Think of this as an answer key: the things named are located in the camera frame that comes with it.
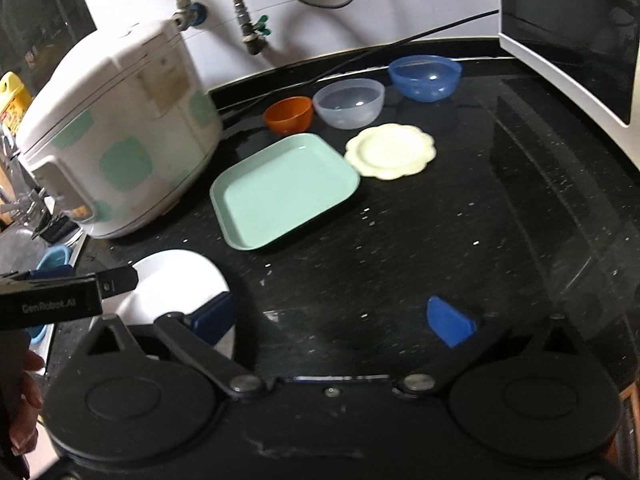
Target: granite countertop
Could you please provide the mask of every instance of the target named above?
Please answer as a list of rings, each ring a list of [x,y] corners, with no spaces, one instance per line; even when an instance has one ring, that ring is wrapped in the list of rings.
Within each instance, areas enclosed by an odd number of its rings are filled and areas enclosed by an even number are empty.
[[[374,125],[414,124],[434,137],[438,155],[422,173],[364,178],[350,200],[305,228],[261,251],[233,250],[209,186],[277,140],[259,119],[267,101],[220,143],[172,211],[129,237],[89,240],[79,271],[167,249],[203,254],[238,302],[236,358],[263,376],[406,373],[447,351],[425,320],[426,300],[439,294],[502,312],[523,332],[564,310],[627,386],[640,327],[638,171],[516,60],[463,66],[458,90],[435,104],[402,98],[384,70],[366,74],[387,89]],[[357,134],[318,117],[309,131],[341,153]],[[44,388],[87,329],[87,320],[58,326]]]

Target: microwave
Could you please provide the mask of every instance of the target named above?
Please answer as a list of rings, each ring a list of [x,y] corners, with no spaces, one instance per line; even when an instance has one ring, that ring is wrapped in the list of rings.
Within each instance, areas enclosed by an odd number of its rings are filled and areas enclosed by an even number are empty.
[[[640,0],[501,0],[500,46],[564,92],[640,169]]]

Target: tray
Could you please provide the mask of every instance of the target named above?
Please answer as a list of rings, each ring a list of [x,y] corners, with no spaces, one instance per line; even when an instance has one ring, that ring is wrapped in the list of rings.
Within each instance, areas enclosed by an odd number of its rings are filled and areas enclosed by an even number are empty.
[[[324,140],[297,134],[224,171],[209,195],[226,243],[249,251],[343,202],[359,183]]]

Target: white rice cooker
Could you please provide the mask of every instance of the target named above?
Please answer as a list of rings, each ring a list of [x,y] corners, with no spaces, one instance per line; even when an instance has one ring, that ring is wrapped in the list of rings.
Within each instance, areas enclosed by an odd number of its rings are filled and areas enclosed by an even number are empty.
[[[20,161],[94,238],[171,208],[222,131],[174,22],[98,30],[62,60],[17,134]]]

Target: human hand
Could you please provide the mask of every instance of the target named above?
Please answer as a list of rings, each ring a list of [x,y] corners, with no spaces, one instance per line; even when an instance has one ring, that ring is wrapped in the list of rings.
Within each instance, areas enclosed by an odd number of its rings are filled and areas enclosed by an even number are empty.
[[[38,412],[42,407],[42,395],[36,381],[27,372],[36,372],[44,368],[44,361],[35,352],[27,351],[22,364],[24,374],[20,382],[22,400],[18,407],[18,413],[9,428],[9,438],[14,445],[16,455],[30,453],[36,449],[38,443],[38,430],[36,422]]]

